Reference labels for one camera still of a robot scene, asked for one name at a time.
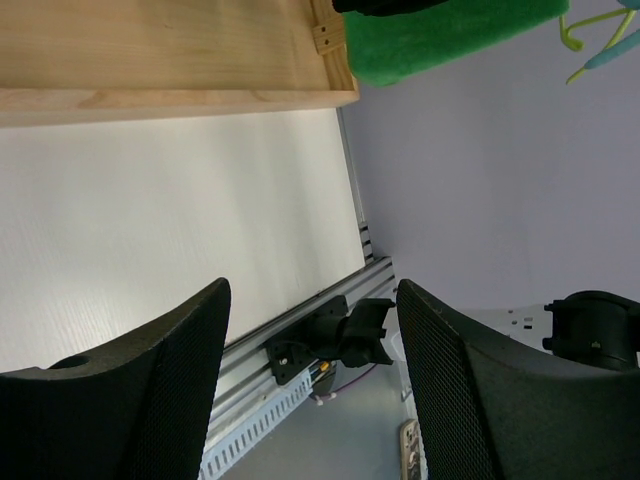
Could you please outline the teal plastic hanger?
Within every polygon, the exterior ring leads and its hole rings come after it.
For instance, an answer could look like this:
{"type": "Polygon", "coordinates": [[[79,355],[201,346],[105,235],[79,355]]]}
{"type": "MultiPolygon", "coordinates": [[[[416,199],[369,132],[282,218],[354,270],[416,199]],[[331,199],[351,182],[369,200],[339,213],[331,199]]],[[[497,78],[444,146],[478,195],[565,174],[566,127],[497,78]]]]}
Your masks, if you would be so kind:
{"type": "MultiPolygon", "coordinates": [[[[632,13],[639,11],[639,0],[620,0],[619,4],[623,7],[630,9],[632,13]]],[[[616,39],[613,44],[605,47],[597,55],[590,58],[585,64],[586,70],[593,70],[599,68],[612,60],[618,58],[621,55],[629,52],[639,45],[639,30],[627,35],[622,39],[616,39]]]]}

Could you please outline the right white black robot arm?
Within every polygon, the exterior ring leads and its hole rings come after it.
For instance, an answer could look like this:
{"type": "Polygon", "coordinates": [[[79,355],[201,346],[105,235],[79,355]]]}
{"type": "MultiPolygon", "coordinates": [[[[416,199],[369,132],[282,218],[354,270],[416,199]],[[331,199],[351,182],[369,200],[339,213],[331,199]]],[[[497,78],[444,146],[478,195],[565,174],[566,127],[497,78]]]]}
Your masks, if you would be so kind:
{"type": "Polygon", "coordinates": [[[639,304],[603,291],[582,291],[521,312],[464,313],[414,282],[401,283],[395,300],[365,299],[350,314],[324,314],[307,328],[319,358],[351,368],[388,364],[385,318],[396,309],[411,370],[457,368],[474,374],[479,359],[508,368],[544,370],[573,362],[628,371],[639,366],[639,304]]]}

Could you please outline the black trousers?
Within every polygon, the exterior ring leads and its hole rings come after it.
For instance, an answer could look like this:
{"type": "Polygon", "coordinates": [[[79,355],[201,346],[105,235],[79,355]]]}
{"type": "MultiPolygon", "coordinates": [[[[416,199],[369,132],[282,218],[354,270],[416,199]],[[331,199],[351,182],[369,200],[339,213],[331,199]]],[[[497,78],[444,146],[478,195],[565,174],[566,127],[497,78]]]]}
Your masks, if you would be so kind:
{"type": "Polygon", "coordinates": [[[355,12],[365,16],[389,17],[420,12],[447,0],[333,0],[337,13],[355,12]]]}

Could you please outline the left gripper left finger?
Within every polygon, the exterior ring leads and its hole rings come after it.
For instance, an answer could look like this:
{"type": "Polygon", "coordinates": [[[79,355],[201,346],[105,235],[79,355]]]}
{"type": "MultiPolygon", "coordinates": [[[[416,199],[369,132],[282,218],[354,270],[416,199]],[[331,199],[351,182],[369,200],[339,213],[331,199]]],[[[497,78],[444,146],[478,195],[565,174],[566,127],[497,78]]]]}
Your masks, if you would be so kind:
{"type": "Polygon", "coordinates": [[[229,282],[49,368],[1,376],[5,479],[195,479],[230,318],[229,282]]]}

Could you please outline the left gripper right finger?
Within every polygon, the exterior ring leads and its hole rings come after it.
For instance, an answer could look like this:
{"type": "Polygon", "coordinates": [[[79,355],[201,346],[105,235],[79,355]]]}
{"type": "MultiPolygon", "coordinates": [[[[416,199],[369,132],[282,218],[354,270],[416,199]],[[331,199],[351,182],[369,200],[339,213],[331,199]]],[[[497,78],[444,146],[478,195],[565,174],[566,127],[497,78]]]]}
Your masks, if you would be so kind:
{"type": "Polygon", "coordinates": [[[537,349],[408,279],[396,303],[430,478],[638,477],[636,301],[553,301],[537,349]]]}

